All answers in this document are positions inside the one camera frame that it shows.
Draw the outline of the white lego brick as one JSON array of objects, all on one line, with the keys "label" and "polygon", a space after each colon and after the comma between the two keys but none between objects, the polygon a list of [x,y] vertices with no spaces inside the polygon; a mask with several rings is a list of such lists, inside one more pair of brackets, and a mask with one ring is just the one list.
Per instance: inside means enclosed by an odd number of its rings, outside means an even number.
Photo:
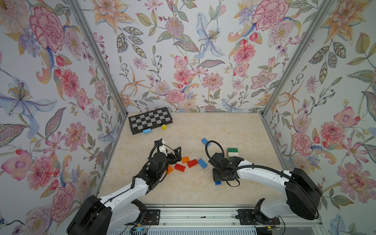
[{"label": "white lego brick", "polygon": [[232,158],[232,157],[239,157],[239,153],[238,152],[228,152],[227,156],[228,156],[229,159]]}]

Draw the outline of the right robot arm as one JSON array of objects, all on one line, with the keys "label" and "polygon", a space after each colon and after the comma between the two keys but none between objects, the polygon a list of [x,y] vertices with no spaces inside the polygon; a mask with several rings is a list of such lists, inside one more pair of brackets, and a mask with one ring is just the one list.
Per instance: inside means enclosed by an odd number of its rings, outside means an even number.
[{"label": "right robot arm", "polygon": [[250,180],[276,189],[282,196],[266,200],[261,198],[253,209],[253,220],[259,224],[281,215],[294,214],[306,220],[319,217],[321,190],[307,173],[299,168],[292,171],[276,170],[251,163],[240,157],[225,158],[221,153],[209,157],[215,181]]}]

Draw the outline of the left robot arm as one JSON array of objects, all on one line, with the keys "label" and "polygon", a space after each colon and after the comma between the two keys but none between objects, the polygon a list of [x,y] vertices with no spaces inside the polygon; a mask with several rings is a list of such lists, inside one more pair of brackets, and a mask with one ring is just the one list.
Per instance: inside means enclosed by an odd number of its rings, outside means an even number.
[{"label": "left robot arm", "polygon": [[124,225],[142,225],[148,221],[147,206],[139,198],[155,189],[167,176],[168,168],[182,160],[182,149],[154,142],[146,164],[132,182],[101,198],[88,197],[69,224],[69,235],[106,235]]}]

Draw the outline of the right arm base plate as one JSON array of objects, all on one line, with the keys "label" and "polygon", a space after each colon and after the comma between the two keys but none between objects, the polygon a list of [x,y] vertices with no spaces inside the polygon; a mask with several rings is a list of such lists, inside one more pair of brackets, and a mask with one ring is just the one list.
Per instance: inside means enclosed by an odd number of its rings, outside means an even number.
[{"label": "right arm base plate", "polygon": [[276,217],[268,218],[260,211],[254,212],[254,209],[238,209],[236,219],[241,225],[280,225],[280,220]]}]

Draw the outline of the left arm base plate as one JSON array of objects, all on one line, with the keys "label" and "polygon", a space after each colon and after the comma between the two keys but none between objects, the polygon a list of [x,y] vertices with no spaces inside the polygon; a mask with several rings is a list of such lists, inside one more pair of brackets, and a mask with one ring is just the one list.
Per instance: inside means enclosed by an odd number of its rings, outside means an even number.
[{"label": "left arm base plate", "polygon": [[161,218],[161,210],[152,210],[147,209],[142,211],[136,219],[133,219],[131,222],[126,225],[159,225]]}]

